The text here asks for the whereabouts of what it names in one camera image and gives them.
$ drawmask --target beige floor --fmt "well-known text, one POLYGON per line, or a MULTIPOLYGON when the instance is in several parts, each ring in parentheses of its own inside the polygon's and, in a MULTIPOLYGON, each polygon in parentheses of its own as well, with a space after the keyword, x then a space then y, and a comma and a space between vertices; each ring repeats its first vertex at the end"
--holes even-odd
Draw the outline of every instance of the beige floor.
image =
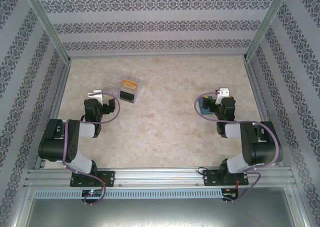
POLYGON ((197 96, 219 87, 234 96, 236 120, 260 120, 241 56, 73 60, 58 117, 80 119, 88 92, 103 89, 111 73, 141 79, 142 90, 135 104, 120 101, 120 115, 98 138, 79 140, 99 168, 218 166, 237 155, 240 140, 220 137, 216 124, 194 110, 197 96))

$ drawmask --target orange label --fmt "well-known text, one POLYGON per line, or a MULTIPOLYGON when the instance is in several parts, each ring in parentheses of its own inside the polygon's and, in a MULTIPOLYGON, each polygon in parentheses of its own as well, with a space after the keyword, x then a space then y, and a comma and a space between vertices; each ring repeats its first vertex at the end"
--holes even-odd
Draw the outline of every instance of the orange label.
POLYGON ((127 79, 123 79, 122 80, 122 86, 128 89, 131 89, 133 91, 137 91, 138 88, 138 83, 137 82, 133 82, 127 79))

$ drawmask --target wallpaper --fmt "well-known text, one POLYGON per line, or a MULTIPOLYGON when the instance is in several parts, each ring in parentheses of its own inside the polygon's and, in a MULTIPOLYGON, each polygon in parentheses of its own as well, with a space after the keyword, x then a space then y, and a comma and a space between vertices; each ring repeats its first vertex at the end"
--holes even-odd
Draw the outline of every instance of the wallpaper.
POLYGON ((311 226, 320 226, 319 7, 285 0, 251 60, 311 226))
POLYGON ((27 0, 0 0, 0 227, 34 167, 65 63, 27 0))
POLYGON ((273 0, 40 0, 71 57, 244 54, 273 0))

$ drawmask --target blue object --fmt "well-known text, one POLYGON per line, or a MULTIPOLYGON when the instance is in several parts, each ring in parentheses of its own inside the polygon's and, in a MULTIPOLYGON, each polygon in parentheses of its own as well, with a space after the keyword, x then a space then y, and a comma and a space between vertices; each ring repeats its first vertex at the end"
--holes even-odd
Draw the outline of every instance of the blue object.
POLYGON ((214 114, 213 112, 210 112, 209 108, 208 109, 202 108, 202 98, 200 98, 198 100, 198 103, 199 103, 200 113, 202 115, 212 115, 212 114, 214 114))

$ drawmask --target damask pattern stripe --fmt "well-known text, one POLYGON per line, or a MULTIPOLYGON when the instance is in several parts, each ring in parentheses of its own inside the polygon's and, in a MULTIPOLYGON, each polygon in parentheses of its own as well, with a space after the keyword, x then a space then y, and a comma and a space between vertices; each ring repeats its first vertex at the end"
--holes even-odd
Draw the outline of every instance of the damask pattern stripe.
POLYGON ((297 21, 293 17, 287 5, 284 3, 277 14, 280 19, 291 43, 298 54, 306 73, 309 75, 312 85, 315 87, 318 97, 320 98, 320 67, 313 50, 310 48, 307 39, 302 34, 297 21))
POLYGON ((302 121, 304 131, 310 141, 310 146, 313 148, 313 153, 317 156, 317 161, 320 162, 320 131, 317 129, 318 126, 315 123, 315 119, 311 115, 307 103, 305 103, 304 95, 298 82, 295 80, 294 72, 291 70, 285 53, 271 27, 265 33, 265 38, 269 43, 273 56, 284 78, 284 82, 291 94, 296 111, 302 121))
POLYGON ((37 126, 42 114, 42 111, 45 106, 46 98, 48 95, 48 92, 50 90, 50 85, 52 83, 55 71, 57 69, 57 65, 59 62, 60 56, 58 54, 58 51, 55 50, 53 53, 53 56, 50 60, 49 67, 47 69, 46 75, 44 77, 38 98, 36 100, 36 103, 33 108, 33 112, 31 114, 30 121, 28 123, 28 127, 26 130, 26 133, 23 138, 23 142, 21 143, 21 147, 19 149, 19 154, 16 158, 13 172, 10 176, 10 182, 8 183, 8 188, 4 192, 4 198, 2 199, 2 204, 0 206, 0 224, 3 226, 6 225, 6 221, 9 218, 10 211, 13 206, 13 200, 14 197, 17 194, 17 188, 19 186, 20 180, 21 180, 21 175, 23 173, 23 169, 26 166, 26 161, 28 159, 28 155, 30 152, 30 148, 32 146, 34 136, 35 136, 35 131, 37 130, 37 126))
POLYGON ((49 13, 176 10, 266 10, 272 0, 43 0, 49 13))
POLYGON ((49 36, 44 32, 38 46, 36 47, 26 75, 23 78, 17 97, 15 98, 12 109, 10 110, 9 117, 7 118, 7 122, 4 124, 2 135, 0 136, 0 167, 3 166, 3 162, 6 159, 8 149, 11 145, 11 140, 16 132, 19 120, 25 108, 44 55, 47 51, 49 42, 49 36))
POLYGON ((64 42, 67 51, 247 48, 251 39, 170 39, 64 42))
POLYGON ((0 0, 0 32, 19 0, 0 0))
MULTIPOLYGON (((312 209, 312 213, 315 215, 315 221, 320 226, 320 200, 319 196, 316 192, 317 188, 312 183, 312 178, 310 177, 310 170, 307 168, 307 163, 304 156, 301 154, 300 146, 295 136, 295 131, 292 129, 292 125, 290 123, 290 119, 288 118, 288 114, 286 108, 284 107, 283 100, 280 96, 279 90, 277 88, 276 82, 271 73, 268 61, 261 47, 255 52, 256 57, 258 58, 260 67, 262 69, 264 79, 266 81, 267 87, 270 92, 270 96, 273 100, 274 107, 277 111, 277 115, 279 121, 281 123, 282 130, 284 132, 284 136, 287 140, 288 147, 292 154, 292 159, 298 169, 298 175, 301 178, 301 183, 303 184, 303 189, 306 193, 306 197, 308 198, 308 203, 310 208, 312 209)), ((253 72, 255 74, 255 78, 259 85, 259 80, 257 78, 257 74, 253 68, 253 72)))
POLYGON ((178 20, 54 24, 58 34, 162 32, 162 31, 256 31, 260 20, 178 20))
POLYGON ((316 26, 320 28, 320 0, 301 0, 316 26))
POLYGON ((38 18, 35 12, 30 8, 28 14, 23 20, 18 33, 16 34, 12 45, 4 57, 0 67, 0 99, 3 97, 3 93, 6 91, 6 86, 11 79, 13 71, 16 69, 20 57, 25 49, 27 42, 34 31, 38 18))

